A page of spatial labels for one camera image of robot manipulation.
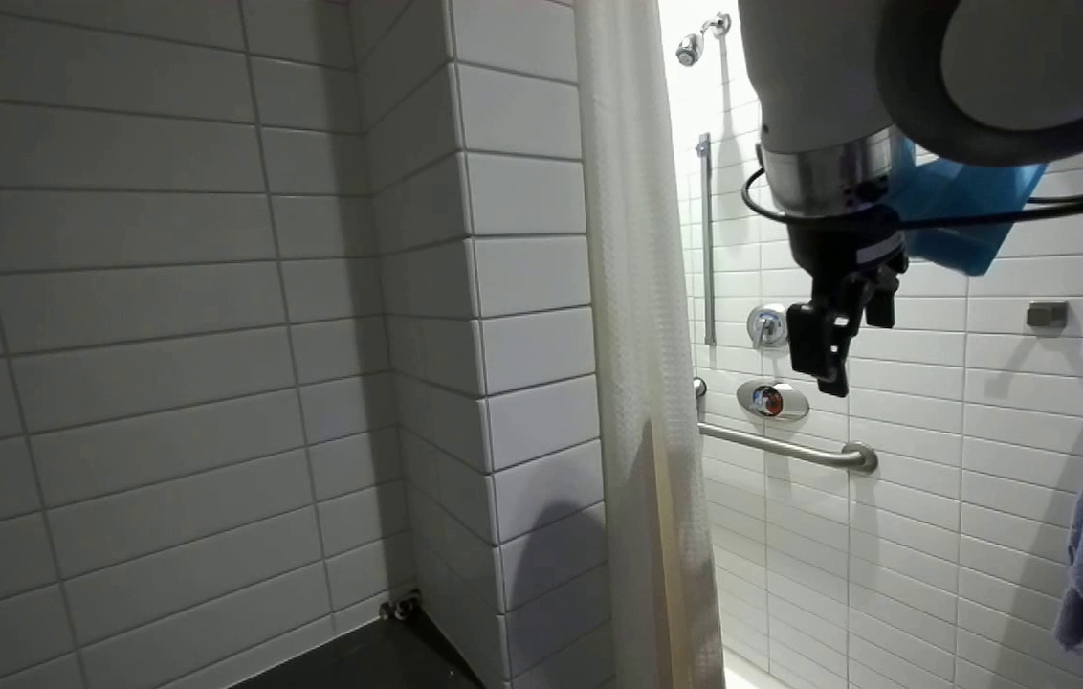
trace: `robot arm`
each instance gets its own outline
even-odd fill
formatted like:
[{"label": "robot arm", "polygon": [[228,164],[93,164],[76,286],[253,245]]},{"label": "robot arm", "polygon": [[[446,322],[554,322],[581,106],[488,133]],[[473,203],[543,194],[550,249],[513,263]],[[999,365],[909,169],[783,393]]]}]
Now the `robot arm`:
[{"label": "robot arm", "polygon": [[769,192],[812,272],[812,298],[789,309],[790,365],[845,393],[862,322],[896,327],[909,207],[961,201],[942,192],[956,178],[915,169],[909,141],[1017,201],[1042,169],[1010,164],[1083,153],[1083,5],[739,0],[739,14]]}]

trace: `shower fixture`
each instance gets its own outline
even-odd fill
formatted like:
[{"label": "shower fixture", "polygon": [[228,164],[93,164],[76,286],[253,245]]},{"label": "shower fixture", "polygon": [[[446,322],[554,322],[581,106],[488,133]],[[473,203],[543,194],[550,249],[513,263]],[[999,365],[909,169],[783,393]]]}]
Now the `shower fixture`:
[{"label": "shower fixture", "polygon": [[715,21],[701,22],[701,32],[688,36],[688,40],[678,45],[678,63],[682,63],[682,64],[696,64],[696,63],[701,63],[701,42],[702,42],[702,36],[721,40],[728,32],[732,32],[732,14],[715,14]]}]

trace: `white tile wall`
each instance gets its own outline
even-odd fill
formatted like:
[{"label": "white tile wall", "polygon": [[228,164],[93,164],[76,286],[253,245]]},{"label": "white tile wall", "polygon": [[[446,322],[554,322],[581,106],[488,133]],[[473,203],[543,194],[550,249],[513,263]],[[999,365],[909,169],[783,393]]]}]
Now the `white tile wall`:
[{"label": "white tile wall", "polygon": [[[660,12],[674,50],[709,14],[734,14],[734,5]],[[790,267],[780,230],[755,226],[734,201],[756,101],[739,36],[721,45],[721,63],[715,42],[696,68],[668,63],[665,82],[691,317],[691,141],[715,133],[721,349],[691,349],[712,382],[709,414],[743,420],[732,398],[743,374],[789,374],[783,355],[751,352],[743,317],[756,304],[806,298],[806,276]],[[1043,187],[1083,192],[1083,158],[1054,164]],[[1070,327],[1029,332],[1022,317],[1038,298],[1070,304]],[[983,281],[915,263],[897,291],[897,329],[855,337],[849,374],[845,407],[789,374],[812,393],[812,418],[761,433],[821,449],[876,444],[881,472],[869,479],[702,444],[728,648],[790,689],[1083,689],[1083,659],[1052,645],[1083,492],[1083,220],[1017,226]]]},{"label": "white tile wall", "polygon": [[0,0],[0,689],[238,684],[413,586],[368,173],[340,0]]},{"label": "white tile wall", "polygon": [[605,684],[573,12],[350,21],[423,605],[485,684]]}]

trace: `shower stall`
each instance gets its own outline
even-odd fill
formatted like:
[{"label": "shower stall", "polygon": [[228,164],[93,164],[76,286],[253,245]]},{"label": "shower stall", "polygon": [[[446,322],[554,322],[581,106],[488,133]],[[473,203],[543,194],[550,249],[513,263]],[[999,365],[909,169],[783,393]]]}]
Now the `shower stall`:
[{"label": "shower stall", "polygon": [[[715,14],[739,27],[734,12],[660,0],[701,420],[798,451],[869,444],[881,467],[702,437],[732,680],[1083,689],[1083,659],[1052,638],[1083,492],[1083,220],[1017,226],[983,281],[915,263],[897,327],[854,349],[854,393],[817,393],[751,329],[756,305],[798,304],[812,285],[783,226],[739,201],[761,111],[739,32],[701,32]],[[1083,158],[1052,164],[1043,187],[1083,192]],[[1043,329],[1049,305],[1066,317]],[[755,387],[803,393],[806,418],[751,409],[739,389]]]}]

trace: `grout line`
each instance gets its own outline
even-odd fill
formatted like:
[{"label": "grout line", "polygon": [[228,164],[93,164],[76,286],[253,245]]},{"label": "grout line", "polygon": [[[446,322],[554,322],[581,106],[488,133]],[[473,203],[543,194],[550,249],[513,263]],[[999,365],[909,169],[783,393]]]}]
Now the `grout line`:
[{"label": "grout line", "polygon": [[198,600],[192,600],[192,605],[174,605],[174,609],[168,609],[168,611],[161,611],[161,617],[136,620],[136,624],[128,624],[128,628],[119,628],[119,632],[107,632],[107,636],[94,636],[94,638],[82,638],[82,648],[119,645],[121,636],[133,636],[133,632],[154,628],[154,624],[168,624],[168,620],[174,620],[174,617],[186,617],[186,611],[195,611],[195,609],[228,600],[228,596],[238,596],[238,595],[244,595],[244,590],[266,586],[266,582],[275,582],[275,580],[300,576],[300,571],[308,571],[308,568],[320,568],[320,558],[306,558],[306,562],[298,562],[298,568],[272,571],[272,576],[263,576],[263,580],[240,582],[240,586],[232,586],[232,590],[205,595],[205,596],[198,596]]},{"label": "grout line", "polygon": [[[6,322],[2,322],[2,309],[0,309],[0,352],[2,352],[2,374],[6,374],[6,387],[12,387],[12,401],[15,401],[15,420],[17,420],[17,433],[26,437],[26,401],[21,401],[21,389],[17,389],[17,381],[15,381],[15,365],[12,365],[12,352],[6,352]],[[66,568],[61,568],[61,557],[57,557],[57,536],[53,536],[53,523],[45,517],[45,492],[40,492],[40,467],[36,467],[36,456],[35,456],[35,444],[21,444],[26,449],[26,462],[31,462],[31,492],[36,498],[36,521],[40,521],[40,534],[45,534],[45,550],[50,550],[50,576],[53,576],[53,586],[57,586],[57,600],[61,600],[61,611],[66,611],[66,628],[70,628],[70,648],[80,650],[80,632],[76,632],[76,611],[71,611],[71,596],[66,590]]]},{"label": "grout line", "polygon": [[35,192],[35,194],[295,194],[295,201],[368,201],[368,192],[263,192],[263,187],[61,187],[61,185],[0,185],[0,194]]},{"label": "grout line", "polygon": [[104,571],[119,571],[119,568],[128,568],[128,562],[141,562],[141,558],[155,558],[155,557],[168,557],[168,550],[182,550],[182,548],[195,548],[202,539],[220,539],[228,534],[240,534],[240,529],[253,529],[253,523],[263,523],[263,521],[275,521],[275,517],[285,517],[285,512],[300,512],[306,500],[295,500],[295,506],[281,506],[281,511],[272,511],[272,512],[255,512],[255,517],[240,517],[238,523],[220,523],[220,529],[209,529],[209,534],[198,534],[198,536],[186,536],[186,539],[174,539],[174,544],[161,544],[161,548],[146,548],[146,550],[133,550],[133,557],[119,557],[119,558],[107,558],[99,568],[80,568],[80,571],[70,571],[66,580],[93,580],[93,576],[104,576]]},{"label": "grout line", "polygon": [[[240,27],[240,42],[248,45],[244,0],[238,0],[238,27]],[[263,192],[266,192],[272,249],[275,249],[275,281],[279,281],[279,313],[292,317],[285,276],[281,276],[281,257],[279,257],[279,221],[275,221],[266,141],[263,141],[263,128],[260,128],[260,86],[255,86],[255,72],[253,72],[253,59],[244,59],[244,82],[248,82],[253,121],[255,121],[260,185],[263,185]],[[292,365],[295,414],[298,414],[300,437],[308,440],[306,398],[300,398],[300,366],[298,366],[298,342],[295,342],[295,329],[285,329],[281,337],[285,337],[285,365]],[[320,550],[325,550],[325,529],[320,529],[320,512],[318,512],[318,479],[313,479],[313,456],[308,456],[308,449],[300,451],[300,462],[306,462],[308,517],[313,517],[313,536],[318,536],[318,557],[320,557]],[[335,582],[334,582],[330,568],[320,568],[320,582],[325,582],[325,617],[334,620],[334,617],[335,617],[335,611],[334,611]]]},{"label": "grout line", "polygon": [[209,50],[209,54],[224,54],[224,59],[266,59],[266,63],[292,63],[292,64],[313,64],[313,68],[330,68],[330,72],[350,72],[350,64],[330,64],[330,63],[300,63],[300,59],[285,59],[285,54],[260,54],[244,42],[240,45],[224,45],[224,42],[198,42],[198,40],[172,40],[172,36],[150,36],[150,32],[126,32],[126,27],[94,27],[94,22],[76,22],[76,21],[53,21],[53,14],[31,14],[31,12],[6,12],[0,9],[0,21],[21,21],[21,22],[40,22],[40,27],[70,27],[70,32],[82,32],[82,36],[113,36],[113,40],[141,40],[141,42],[164,42],[164,45],[181,45],[181,50]]},{"label": "grout line", "polygon": [[0,674],[0,684],[12,684],[12,679],[17,679],[17,674],[35,674],[35,669],[45,669],[45,666],[66,664],[66,659],[71,659],[76,669],[82,674],[80,650],[61,650],[61,656],[50,656],[40,664],[15,666],[15,669]]}]

